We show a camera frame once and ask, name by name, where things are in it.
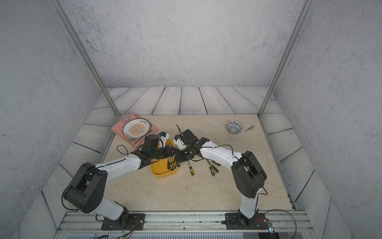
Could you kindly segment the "file tool yellow black handle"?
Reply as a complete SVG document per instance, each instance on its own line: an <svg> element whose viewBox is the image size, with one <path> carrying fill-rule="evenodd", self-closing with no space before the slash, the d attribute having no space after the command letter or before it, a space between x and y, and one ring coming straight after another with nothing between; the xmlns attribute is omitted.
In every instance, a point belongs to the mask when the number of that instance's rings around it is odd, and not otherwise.
<svg viewBox="0 0 382 239"><path fill-rule="evenodd" d="M174 166L173 166L172 161L173 161L173 157L170 156L170 157L168 158L168 169L171 170L171 171L174 170Z"/></svg>

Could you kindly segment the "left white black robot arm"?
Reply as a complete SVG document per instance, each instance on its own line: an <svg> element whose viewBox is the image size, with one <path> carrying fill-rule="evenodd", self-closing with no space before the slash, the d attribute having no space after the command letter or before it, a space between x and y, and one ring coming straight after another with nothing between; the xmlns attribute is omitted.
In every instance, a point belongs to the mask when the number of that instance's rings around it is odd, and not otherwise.
<svg viewBox="0 0 382 239"><path fill-rule="evenodd" d="M171 146L165 145L168 138L165 132L150 134L145 137L143 145L123 158L106 164L82 164L64 189L61 199L83 213L94 213L112 221L119 220L128 210L104 196L106 185L119 176L152 164L155 159L172 157Z"/></svg>

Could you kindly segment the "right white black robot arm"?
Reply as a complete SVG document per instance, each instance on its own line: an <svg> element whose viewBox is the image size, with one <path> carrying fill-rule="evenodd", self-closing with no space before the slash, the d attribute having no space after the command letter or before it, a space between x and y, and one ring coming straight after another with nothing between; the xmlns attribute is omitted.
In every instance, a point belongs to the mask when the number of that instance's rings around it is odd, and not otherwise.
<svg viewBox="0 0 382 239"><path fill-rule="evenodd" d="M180 150L177 156L181 161L194 159L197 155L231 170L242 195L239 214L248 220L255 217L267 175L252 152L235 152L228 144L217 145L205 137L197 138L188 129L177 134L173 142Z"/></svg>

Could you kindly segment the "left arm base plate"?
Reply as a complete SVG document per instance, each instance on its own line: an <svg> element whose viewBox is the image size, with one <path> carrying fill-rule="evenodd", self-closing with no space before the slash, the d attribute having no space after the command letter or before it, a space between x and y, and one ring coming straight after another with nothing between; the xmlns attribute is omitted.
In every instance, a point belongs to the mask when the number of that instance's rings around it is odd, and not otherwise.
<svg viewBox="0 0 382 239"><path fill-rule="evenodd" d="M105 218L101 230L102 231L142 231L145 214L140 213L124 213L117 220Z"/></svg>

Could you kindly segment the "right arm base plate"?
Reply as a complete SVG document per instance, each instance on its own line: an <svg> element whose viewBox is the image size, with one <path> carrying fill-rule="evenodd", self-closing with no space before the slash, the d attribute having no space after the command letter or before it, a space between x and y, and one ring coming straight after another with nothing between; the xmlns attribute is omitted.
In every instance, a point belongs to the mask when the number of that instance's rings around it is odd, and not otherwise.
<svg viewBox="0 0 382 239"><path fill-rule="evenodd" d="M226 213L225 220L221 222L228 230L268 230L268 219L263 213L257 213L250 219L242 213Z"/></svg>

